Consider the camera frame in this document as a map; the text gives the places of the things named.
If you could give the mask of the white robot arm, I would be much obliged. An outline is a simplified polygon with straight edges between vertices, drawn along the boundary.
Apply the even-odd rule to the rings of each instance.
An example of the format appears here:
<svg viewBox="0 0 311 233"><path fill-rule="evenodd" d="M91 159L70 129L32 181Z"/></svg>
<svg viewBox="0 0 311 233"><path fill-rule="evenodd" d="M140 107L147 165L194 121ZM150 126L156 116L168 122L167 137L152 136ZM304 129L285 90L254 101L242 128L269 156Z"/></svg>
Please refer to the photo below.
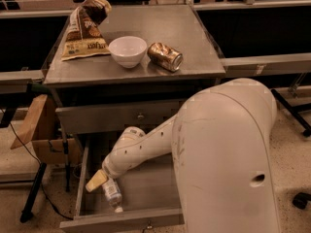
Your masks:
<svg viewBox="0 0 311 233"><path fill-rule="evenodd" d="M279 233L268 156L276 115L255 80L201 90L150 133L125 129L86 190L169 153L187 233Z"/></svg>

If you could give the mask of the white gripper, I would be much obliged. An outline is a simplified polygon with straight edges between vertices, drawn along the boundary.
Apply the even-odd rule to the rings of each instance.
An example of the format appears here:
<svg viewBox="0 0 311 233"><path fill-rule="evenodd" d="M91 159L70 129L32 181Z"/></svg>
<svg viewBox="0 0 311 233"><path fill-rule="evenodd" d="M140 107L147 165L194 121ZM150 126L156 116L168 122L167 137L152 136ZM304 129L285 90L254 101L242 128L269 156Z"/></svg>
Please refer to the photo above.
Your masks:
<svg viewBox="0 0 311 233"><path fill-rule="evenodd" d="M129 169L129 164L122 157L107 155L102 162L102 169L98 170L86 184L88 192L92 192L105 183L108 180L107 175L112 179L116 179L125 174Z"/></svg>

